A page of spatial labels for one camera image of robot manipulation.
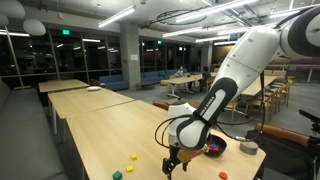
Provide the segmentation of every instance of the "bowl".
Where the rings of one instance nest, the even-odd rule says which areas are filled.
[[[219,136],[210,134],[206,140],[206,145],[208,147],[206,155],[211,157],[219,157],[227,148],[227,143]]]
[[[100,89],[101,89],[101,87],[99,87],[99,86],[90,86],[87,88],[88,91],[98,91]]]

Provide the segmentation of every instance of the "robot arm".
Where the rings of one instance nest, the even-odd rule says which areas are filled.
[[[176,158],[179,147],[202,149],[211,127],[227,104],[281,55],[292,58],[320,56],[320,7],[303,12],[283,28],[256,27],[248,31],[223,61],[198,109],[187,103],[170,106],[169,118],[183,114],[191,114],[191,117],[170,124],[169,161]]]

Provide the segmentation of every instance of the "person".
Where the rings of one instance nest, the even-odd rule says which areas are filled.
[[[180,66],[178,72],[174,74],[175,77],[183,77],[183,67]]]
[[[200,80],[200,92],[202,91],[202,86],[207,82],[207,79],[211,77],[209,68],[207,66],[203,67],[202,79]]]

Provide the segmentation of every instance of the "exit sign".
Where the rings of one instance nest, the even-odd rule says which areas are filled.
[[[62,35],[70,35],[70,30],[67,30],[67,29],[62,30]]]

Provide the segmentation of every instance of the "fluorescent light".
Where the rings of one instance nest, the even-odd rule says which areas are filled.
[[[259,25],[259,26],[253,26],[253,27],[274,27],[276,26],[276,23],[270,23],[270,24],[265,24],[265,25]],[[225,31],[219,31],[217,34],[218,35],[227,35],[227,34],[235,34],[235,33],[242,33],[242,32],[247,32],[253,27],[245,27],[245,28],[237,28],[237,29],[230,29],[230,30],[225,30]]]
[[[85,42],[100,42],[98,39],[83,39]]]
[[[196,42],[199,43],[199,42],[205,42],[205,41],[217,41],[222,39],[230,39],[230,36],[217,36],[217,37],[206,38],[206,39],[197,39]]]
[[[0,32],[0,35],[7,35],[7,32]],[[26,33],[9,33],[10,36],[24,36],[29,37],[29,34]]]
[[[203,3],[205,3],[206,5],[208,5],[208,6],[212,6],[212,4],[211,3],[209,3],[207,0],[201,0]]]
[[[234,33],[240,33],[240,32],[247,32],[249,31],[250,28],[246,27],[246,28],[237,28],[237,29],[230,29],[230,30],[226,30],[226,31],[219,31],[217,34],[220,35],[226,35],[226,34],[234,34]]]
[[[225,41],[225,42],[216,42],[214,43],[215,46],[218,45],[227,45],[227,44],[236,44],[238,41]]]
[[[226,9],[235,8],[238,6],[249,4],[249,3],[252,3],[255,1],[257,1],[257,0],[236,0],[236,1],[232,1],[230,3],[225,3],[225,4],[218,5],[218,6],[204,8],[204,9],[197,11],[197,12],[191,12],[191,13],[179,16],[176,18],[176,22],[183,22],[186,20],[199,18],[199,17],[205,16],[205,15],[221,12]]]
[[[106,25],[108,25],[108,24],[110,24],[110,23],[112,23],[112,22],[114,22],[114,21],[116,21],[116,20],[118,20],[118,19],[120,19],[120,18],[122,18],[124,16],[127,16],[128,14],[133,13],[134,11],[135,11],[135,6],[130,6],[127,9],[117,13],[116,15],[114,15],[114,16],[112,16],[112,17],[100,22],[98,27],[101,28],[103,26],[106,26]]]
[[[176,32],[172,32],[172,33],[166,33],[166,34],[163,34],[162,37],[177,36],[177,35],[181,35],[181,34],[187,34],[187,33],[192,33],[192,32],[199,32],[199,31],[202,31],[202,27],[196,27],[196,28],[186,29],[186,30],[182,30],[182,31],[176,31]]]
[[[285,11],[279,11],[276,13],[271,13],[269,18],[277,18],[277,17],[283,17],[283,16],[290,16],[292,14],[298,13],[303,9],[306,8],[311,8],[311,7],[315,7],[315,6],[319,6],[320,4],[314,4],[314,5],[310,5],[310,6],[304,6],[304,7],[300,7],[300,8],[295,8],[295,9],[290,9],[290,10],[285,10]]]

